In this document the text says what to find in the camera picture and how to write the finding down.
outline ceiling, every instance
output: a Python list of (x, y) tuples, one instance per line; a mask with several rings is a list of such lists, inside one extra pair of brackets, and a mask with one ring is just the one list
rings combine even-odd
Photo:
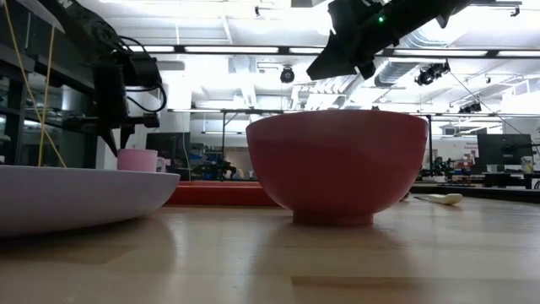
[[(435, 29), (433, 23), (423, 29), (433, 35), (455, 36), (448, 44), (450, 47), (538, 48), (540, 2), (522, 1), (521, 14), (514, 18), (510, 16), (513, 8), (466, 8), (451, 18), (445, 31)], [(324, 46), (331, 27), (327, 2), (313, 8), (293, 8), (294, 0), (79, 2), (102, 16), (120, 35), (138, 39), (145, 45)], [(259, 16), (255, 14), (255, 6), (259, 7)], [(238, 98), (246, 98), (249, 92), (257, 99), (284, 96), (289, 98), (290, 106), (298, 106), (309, 101), (310, 97), (302, 97), (301, 92), (306, 92), (320, 96), (320, 100), (309, 101), (313, 108), (331, 106), (332, 101), (324, 101), (323, 97), (334, 94), (347, 97), (345, 106), (370, 108), (375, 104), (391, 111), (455, 111), (451, 105), (458, 108), (470, 95), (448, 74), (430, 86), (418, 87), (414, 78), (422, 64), (403, 75), (393, 87), (382, 89), (374, 88), (372, 81), (354, 78), (311, 82), (305, 70), (314, 57), (252, 56), (251, 73), (247, 77), (235, 72), (233, 56), (158, 55), (157, 58), (185, 63), (185, 70), (177, 75), (183, 79), (182, 87), (192, 92), (192, 102), (199, 108), (209, 102), (220, 108), (242, 106)], [(258, 68), (261, 64), (276, 68)], [(491, 105), (499, 104), (503, 94), (511, 94), (512, 88), (525, 78), (540, 74), (540, 62), (533, 60), (454, 59), (449, 64), (468, 90), (479, 93)], [(281, 84), (279, 75), (283, 66), (291, 66), (295, 71), (292, 84)], [(173, 86), (180, 83), (175, 78), (166, 81)]]

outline yellow cable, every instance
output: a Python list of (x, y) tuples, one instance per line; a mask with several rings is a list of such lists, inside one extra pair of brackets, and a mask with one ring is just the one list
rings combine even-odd
[[(9, 15), (8, 0), (5, 0), (3, 2), (3, 6), (4, 6), (5, 11), (6, 11), (6, 19), (8, 20), (9, 31), (11, 32), (11, 40), (13, 42), (13, 48), (15, 49), (15, 53), (17, 54), (17, 60), (19, 61), (20, 71), (23, 74), (24, 84), (26, 85), (26, 89), (28, 90), (28, 94), (30, 95), (30, 99), (32, 100), (32, 104), (34, 105), (34, 110), (35, 110), (35, 114), (37, 115), (37, 119), (40, 121), (41, 126), (43, 126), (45, 122), (41, 119), (40, 112), (37, 111), (35, 98), (34, 98), (34, 95), (32, 94), (32, 90), (30, 89), (30, 84), (28, 83), (28, 78), (26, 77), (26, 72), (24, 71), (24, 68), (23, 68), (23, 60), (22, 60), (22, 58), (20, 56), (20, 53), (19, 53), (19, 46), (17, 45), (17, 39), (15, 38), (14, 26), (11, 23), (11, 17)], [(47, 74), (49, 74), (50, 69), (51, 69), (51, 65), (49, 65), (47, 67)], [(58, 149), (55, 146), (54, 141), (51, 138), (51, 135), (46, 130), (45, 130), (45, 135), (49, 139), (49, 142), (51, 143), (52, 148), (56, 152), (56, 154), (58, 156), (58, 159), (62, 163), (62, 166), (64, 168), (66, 168), (66, 164), (64, 163), (63, 158), (60, 156), (60, 152), (58, 152)]]
[(40, 158), (37, 166), (41, 166), (43, 161), (43, 139), (45, 139), (45, 117), (46, 117), (46, 108), (47, 100), (49, 97), (49, 80), (51, 79), (51, 64), (52, 64), (52, 48), (54, 47), (54, 26), (51, 27), (51, 43), (49, 45), (49, 63), (47, 64), (47, 80), (45, 83), (45, 97), (43, 100), (43, 117), (41, 118), (41, 140), (40, 140)]

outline red platform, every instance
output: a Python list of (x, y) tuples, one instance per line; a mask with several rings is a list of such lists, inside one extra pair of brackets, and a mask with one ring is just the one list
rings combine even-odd
[(258, 182), (181, 182), (165, 206), (279, 207)]

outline desk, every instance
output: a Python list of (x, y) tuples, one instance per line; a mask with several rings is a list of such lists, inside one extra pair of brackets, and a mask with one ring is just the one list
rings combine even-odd
[(485, 173), (485, 187), (518, 186), (532, 189), (532, 180), (540, 178), (540, 173)]
[(399, 203), (363, 228), (281, 209), (162, 208), (0, 243), (0, 302), (521, 304), (540, 299), (540, 209)]

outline fluorescent light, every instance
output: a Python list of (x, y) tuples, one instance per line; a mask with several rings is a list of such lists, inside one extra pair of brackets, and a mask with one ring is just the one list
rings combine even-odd
[(256, 67), (257, 68), (281, 69), (283, 67), (283, 64), (282, 63), (277, 63), (277, 62), (257, 62)]
[(266, 53), (276, 54), (278, 48), (274, 46), (186, 46), (186, 52), (212, 52), (212, 53)]
[(41, 127), (41, 124), (39, 122), (32, 122), (32, 121), (24, 121), (24, 125), (28, 127)]
[(293, 54), (321, 54), (322, 47), (291, 47), (289, 51)]
[(540, 57), (540, 51), (501, 51), (497, 57)]
[(420, 57), (414, 57), (414, 58), (403, 58), (403, 57), (394, 57), (389, 58), (390, 62), (426, 62), (426, 63), (445, 63), (445, 59), (439, 59), (439, 58), (420, 58)]
[(170, 111), (181, 112), (181, 113), (220, 113), (221, 112), (221, 110), (217, 110), (217, 109), (173, 109)]
[[(218, 135), (222, 135), (223, 132), (221, 132), (221, 131), (202, 131), (201, 134), (218, 134)], [(225, 132), (225, 134), (244, 135), (244, 134), (246, 134), (246, 132)]]
[(431, 49), (431, 50), (405, 50), (399, 49), (393, 52), (393, 55), (397, 56), (435, 56), (435, 57), (459, 57), (459, 56), (470, 56), (470, 57), (483, 57), (486, 56), (488, 51), (475, 51), (475, 50), (452, 50), (452, 49)]
[[(144, 52), (141, 46), (129, 46), (134, 52)], [(147, 52), (174, 52), (174, 46), (145, 46)]]

